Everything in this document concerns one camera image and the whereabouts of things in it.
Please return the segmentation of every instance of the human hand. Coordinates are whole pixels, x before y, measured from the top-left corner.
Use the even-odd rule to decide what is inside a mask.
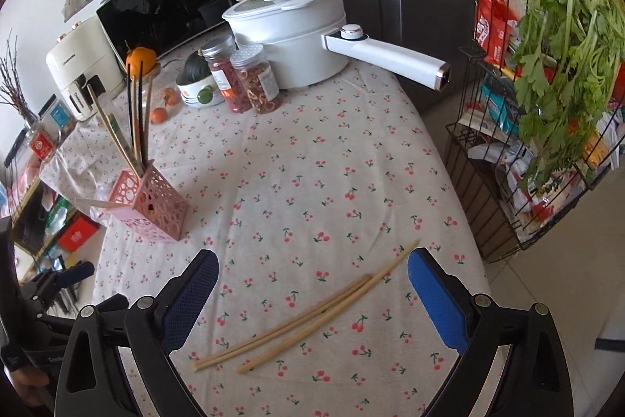
[[[33,365],[27,364],[20,369],[10,372],[9,377],[16,393],[26,406],[34,407],[44,404],[39,394],[37,394],[37,389],[45,387],[50,383],[46,373]]]

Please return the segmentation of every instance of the pink plastic basket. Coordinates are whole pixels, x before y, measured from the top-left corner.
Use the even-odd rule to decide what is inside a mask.
[[[131,170],[122,170],[109,202],[128,205],[109,212],[144,238],[164,242],[180,240],[188,204],[152,162],[140,182]]]

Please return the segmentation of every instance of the leafy green vegetable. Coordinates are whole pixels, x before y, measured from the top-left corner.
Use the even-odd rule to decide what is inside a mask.
[[[539,148],[525,180],[540,188],[579,161],[605,110],[625,57],[625,4],[528,0],[519,32],[514,60],[523,72],[514,88],[525,111],[520,137]],[[545,56],[557,62],[551,84],[545,77]]]

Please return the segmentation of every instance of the metal screw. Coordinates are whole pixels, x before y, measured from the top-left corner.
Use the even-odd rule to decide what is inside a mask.
[[[538,313],[538,314],[548,314],[549,313],[549,308],[547,306],[545,306],[542,302],[537,302],[534,305],[534,309],[536,310],[536,313]]]
[[[488,295],[484,295],[484,294],[478,294],[475,296],[475,303],[480,307],[480,308],[488,308],[491,305],[491,299],[489,298]]]
[[[93,306],[85,306],[84,308],[82,308],[82,310],[80,310],[80,316],[82,316],[83,318],[88,318],[93,314],[95,309],[96,308],[94,308]]]
[[[139,308],[140,310],[146,310],[147,308],[152,306],[153,302],[154,299],[152,297],[142,297],[137,301],[137,308]]]

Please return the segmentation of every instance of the white electric pot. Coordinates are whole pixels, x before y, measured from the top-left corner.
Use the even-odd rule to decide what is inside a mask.
[[[223,18],[240,45],[264,45],[281,89],[321,82],[341,71],[348,57],[434,90],[449,80],[445,61],[374,40],[358,25],[345,25],[343,0],[245,0]]]

